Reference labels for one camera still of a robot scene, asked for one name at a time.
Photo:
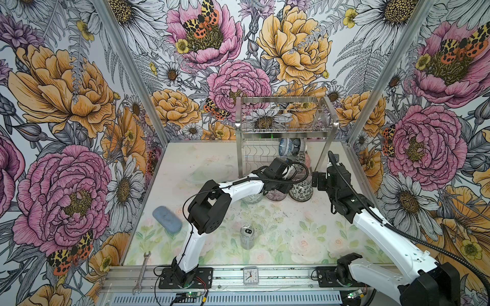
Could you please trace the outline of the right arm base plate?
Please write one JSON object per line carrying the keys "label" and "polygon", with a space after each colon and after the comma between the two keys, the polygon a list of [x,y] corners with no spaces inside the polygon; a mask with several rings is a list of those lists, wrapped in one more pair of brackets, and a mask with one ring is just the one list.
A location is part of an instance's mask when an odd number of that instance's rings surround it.
{"label": "right arm base plate", "polygon": [[310,274],[310,279],[316,281],[320,288],[367,288],[364,283],[358,283],[338,272],[335,266],[318,266]]}

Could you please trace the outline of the aluminium front rail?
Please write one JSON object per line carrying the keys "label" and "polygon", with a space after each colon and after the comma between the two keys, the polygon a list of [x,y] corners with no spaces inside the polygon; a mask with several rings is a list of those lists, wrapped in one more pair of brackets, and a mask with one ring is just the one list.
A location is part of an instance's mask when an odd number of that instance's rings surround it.
{"label": "aluminium front rail", "polygon": [[[210,292],[218,291],[306,291],[320,288],[316,281],[310,279],[310,274],[318,266],[331,265],[258,265],[259,284],[245,286],[242,280],[243,265],[201,266],[213,268],[213,283]],[[147,265],[142,281],[142,292],[180,292],[182,290],[204,291],[206,289],[158,289],[158,281],[164,268],[169,266]],[[102,293],[131,293],[140,273],[141,266],[117,266],[105,278]],[[324,288],[329,290],[353,290],[355,288]]]}

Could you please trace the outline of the steel two-tier dish rack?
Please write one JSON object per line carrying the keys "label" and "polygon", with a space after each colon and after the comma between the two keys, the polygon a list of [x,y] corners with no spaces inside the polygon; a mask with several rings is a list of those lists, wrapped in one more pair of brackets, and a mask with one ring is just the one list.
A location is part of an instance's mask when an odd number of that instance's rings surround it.
{"label": "steel two-tier dish rack", "polygon": [[281,138],[319,141],[322,151],[311,168],[319,171],[328,163],[339,118],[327,96],[268,96],[236,99],[237,162],[240,177],[269,164],[279,156]]}

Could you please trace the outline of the blue floral bowl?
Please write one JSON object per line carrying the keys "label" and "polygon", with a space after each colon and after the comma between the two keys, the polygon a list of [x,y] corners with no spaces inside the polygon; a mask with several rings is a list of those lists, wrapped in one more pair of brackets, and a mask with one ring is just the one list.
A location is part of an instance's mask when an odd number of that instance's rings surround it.
{"label": "blue floral bowl", "polygon": [[292,154],[294,144],[291,138],[281,138],[279,141],[279,156],[289,156]]}

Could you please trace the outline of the green geometric pattern bowl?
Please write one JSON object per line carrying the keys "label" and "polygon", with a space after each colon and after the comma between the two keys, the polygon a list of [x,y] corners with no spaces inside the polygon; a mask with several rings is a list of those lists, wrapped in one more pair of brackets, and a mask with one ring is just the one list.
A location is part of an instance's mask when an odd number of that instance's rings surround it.
{"label": "green geometric pattern bowl", "polygon": [[250,195],[242,199],[242,202],[247,204],[247,205],[253,205],[257,204],[262,201],[264,198],[264,195],[262,193],[256,194],[256,195]]}

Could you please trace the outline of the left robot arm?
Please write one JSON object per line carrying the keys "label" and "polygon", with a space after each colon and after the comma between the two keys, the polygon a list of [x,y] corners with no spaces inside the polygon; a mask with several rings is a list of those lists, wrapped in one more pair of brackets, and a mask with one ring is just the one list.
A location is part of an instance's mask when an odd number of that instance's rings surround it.
{"label": "left robot arm", "polygon": [[184,217],[189,228],[186,242],[171,264],[172,280],[186,288],[196,278],[207,236],[221,226],[231,204],[249,196],[266,195],[272,190],[286,194],[293,185],[305,181],[309,173],[304,163],[275,158],[270,165],[243,178],[224,183],[207,181],[182,207],[187,210]]}

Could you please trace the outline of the small white clock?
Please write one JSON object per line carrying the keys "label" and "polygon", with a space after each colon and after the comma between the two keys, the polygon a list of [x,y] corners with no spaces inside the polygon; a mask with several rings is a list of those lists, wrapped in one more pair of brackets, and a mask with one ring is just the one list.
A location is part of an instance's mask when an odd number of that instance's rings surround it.
{"label": "small white clock", "polygon": [[245,286],[256,286],[259,284],[259,268],[257,266],[244,267],[242,274],[242,280]]}

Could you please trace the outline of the dark speckled pattern bowl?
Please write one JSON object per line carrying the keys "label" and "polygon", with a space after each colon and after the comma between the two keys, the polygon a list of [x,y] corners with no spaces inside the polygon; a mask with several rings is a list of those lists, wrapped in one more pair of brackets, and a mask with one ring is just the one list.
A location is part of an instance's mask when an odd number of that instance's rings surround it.
{"label": "dark speckled pattern bowl", "polygon": [[295,201],[307,202],[312,198],[314,190],[311,186],[311,182],[303,181],[298,184],[294,184],[288,193]]}

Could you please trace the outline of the silver drink can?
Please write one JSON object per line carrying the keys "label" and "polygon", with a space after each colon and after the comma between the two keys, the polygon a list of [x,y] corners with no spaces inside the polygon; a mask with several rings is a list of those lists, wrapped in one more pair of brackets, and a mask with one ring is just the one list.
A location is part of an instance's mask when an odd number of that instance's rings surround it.
{"label": "silver drink can", "polygon": [[250,250],[254,246],[255,229],[251,224],[245,224],[240,230],[241,247]]}

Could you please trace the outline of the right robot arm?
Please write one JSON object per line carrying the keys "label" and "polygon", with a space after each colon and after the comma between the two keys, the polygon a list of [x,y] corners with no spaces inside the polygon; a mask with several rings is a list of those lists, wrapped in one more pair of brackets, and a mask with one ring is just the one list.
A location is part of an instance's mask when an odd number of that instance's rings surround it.
{"label": "right robot arm", "polygon": [[342,164],[330,166],[325,173],[314,172],[311,184],[325,191],[334,211],[374,241],[398,269],[392,272],[353,252],[337,261],[340,284],[365,284],[399,305],[460,305],[458,270],[437,262],[411,239],[389,229],[374,204],[353,189],[350,172]]}

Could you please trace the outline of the dark grey petal bowl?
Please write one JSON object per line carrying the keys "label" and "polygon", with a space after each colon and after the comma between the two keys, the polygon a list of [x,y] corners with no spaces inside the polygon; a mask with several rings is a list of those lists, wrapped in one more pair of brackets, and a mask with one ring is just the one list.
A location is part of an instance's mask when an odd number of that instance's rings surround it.
{"label": "dark grey petal bowl", "polygon": [[306,140],[303,138],[294,138],[292,140],[293,144],[293,149],[292,149],[292,155],[296,156],[300,152],[305,152],[307,145],[306,145]]}

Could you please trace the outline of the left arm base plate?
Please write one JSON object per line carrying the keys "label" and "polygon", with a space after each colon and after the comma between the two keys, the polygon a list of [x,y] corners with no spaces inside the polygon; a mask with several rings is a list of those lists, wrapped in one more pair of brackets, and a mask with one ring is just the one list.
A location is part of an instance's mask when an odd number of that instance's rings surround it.
{"label": "left arm base plate", "polygon": [[158,289],[210,289],[213,274],[213,268],[197,267],[187,274],[179,268],[164,268],[158,281]]}

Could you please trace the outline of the steel wrench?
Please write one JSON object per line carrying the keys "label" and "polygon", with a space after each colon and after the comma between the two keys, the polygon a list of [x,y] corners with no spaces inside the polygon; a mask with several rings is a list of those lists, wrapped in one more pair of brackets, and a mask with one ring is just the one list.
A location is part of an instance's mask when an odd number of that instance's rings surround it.
{"label": "steel wrench", "polygon": [[140,294],[142,292],[142,281],[143,281],[146,266],[148,265],[148,261],[149,261],[150,257],[151,257],[150,251],[144,253],[144,261],[143,261],[143,264],[141,266],[140,273],[139,273],[139,276],[137,278],[136,284],[135,284],[134,288],[132,289],[133,295],[137,295],[137,294]]}

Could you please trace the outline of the purple glass bowl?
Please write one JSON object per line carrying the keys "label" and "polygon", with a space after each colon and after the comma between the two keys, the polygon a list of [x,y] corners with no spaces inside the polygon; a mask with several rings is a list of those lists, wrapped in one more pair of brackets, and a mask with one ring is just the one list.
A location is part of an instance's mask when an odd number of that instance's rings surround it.
{"label": "purple glass bowl", "polygon": [[288,196],[287,193],[282,193],[276,189],[269,191],[265,197],[270,201],[283,201]]}

